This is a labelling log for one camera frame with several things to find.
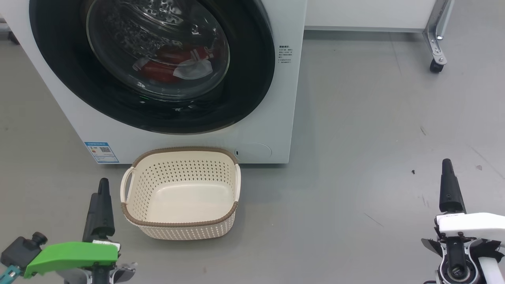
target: caster wheel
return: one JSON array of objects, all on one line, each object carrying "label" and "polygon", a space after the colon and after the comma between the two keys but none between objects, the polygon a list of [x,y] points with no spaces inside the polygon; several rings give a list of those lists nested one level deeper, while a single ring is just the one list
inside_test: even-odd
[{"label": "caster wheel", "polygon": [[14,35],[13,32],[9,32],[9,35],[7,36],[7,39],[12,41],[15,45],[19,45],[19,41],[18,39],[16,38],[16,36]]},{"label": "caster wheel", "polygon": [[440,73],[442,71],[442,69],[443,69],[443,65],[436,63],[434,59],[431,61],[431,64],[430,64],[430,71],[431,72]]}]

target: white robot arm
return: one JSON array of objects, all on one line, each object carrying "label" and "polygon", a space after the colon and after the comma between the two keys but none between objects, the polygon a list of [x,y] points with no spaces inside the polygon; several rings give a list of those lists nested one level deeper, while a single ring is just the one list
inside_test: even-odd
[{"label": "white robot arm", "polygon": [[505,216],[467,214],[458,179],[449,159],[442,162],[437,240],[423,245],[442,257],[437,284],[505,284],[498,268],[505,246]]}]

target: plastic laundry basket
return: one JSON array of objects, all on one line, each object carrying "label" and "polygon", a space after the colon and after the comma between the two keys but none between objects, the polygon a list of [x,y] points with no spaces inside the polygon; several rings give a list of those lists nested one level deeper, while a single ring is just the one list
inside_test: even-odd
[{"label": "plastic laundry basket", "polygon": [[233,226],[239,197],[237,160],[215,148],[147,152],[121,181],[125,217],[151,238],[162,240],[223,236]]}]

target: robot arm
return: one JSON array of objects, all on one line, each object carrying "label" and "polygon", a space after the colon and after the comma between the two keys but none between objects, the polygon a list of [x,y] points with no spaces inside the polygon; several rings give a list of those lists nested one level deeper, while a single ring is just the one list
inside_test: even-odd
[{"label": "robot arm", "polygon": [[41,233],[31,240],[17,238],[2,252],[0,262],[8,269],[0,274],[0,284],[11,284],[17,277],[31,278],[36,274],[56,271],[65,284],[112,284],[130,280],[135,265],[116,262],[121,246],[111,242],[114,235],[109,181],[101,179],[98,192],[91,196],[82,242],[40,247],[47,242]]},{"label": "robot arm", "polygon": [[505,217],[490,213],[467,214],[458,179],[449,159],[442,162],[440,211],[435,218],[437,240],[424,246],[442,257],[438,284],[505,284],[497,250],[504,246]]}]

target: metal table leg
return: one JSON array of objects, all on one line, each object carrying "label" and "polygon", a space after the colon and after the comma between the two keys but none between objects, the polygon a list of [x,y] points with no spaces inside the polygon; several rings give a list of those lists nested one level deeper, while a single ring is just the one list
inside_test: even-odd
[{"label": "metal table leg", "polygon": [[437,27],[437,39],[442,40],[444,35],[445,35],[445,29],[447,28],[447,24],[449,23],[450,19],[450,14],[452,13],[452,10],[454,8],[454,2],[455,0],[449,0],[449,4],[447,4],[449,7],[445,9],[441,21],[441,25]]},{"label": "metal table leg", "polygon": [[439,39],[443,39],[443,36],[440,35],[440,38],[438,37],[437,27],[443,26],[445,23],[443,16],[449,8],[449,2],[450,0],[436,0],[433,11],[431,12],[428,23],[426,24],[426,28],[423,31],[423,36],[428,43],[428,47],[430,48],[433,56],[430,71],[434,73],[442,71],[443,66],[447,64],[447,59],[445,58],[442,49],[440,48],[440,44],[438,43]]}]

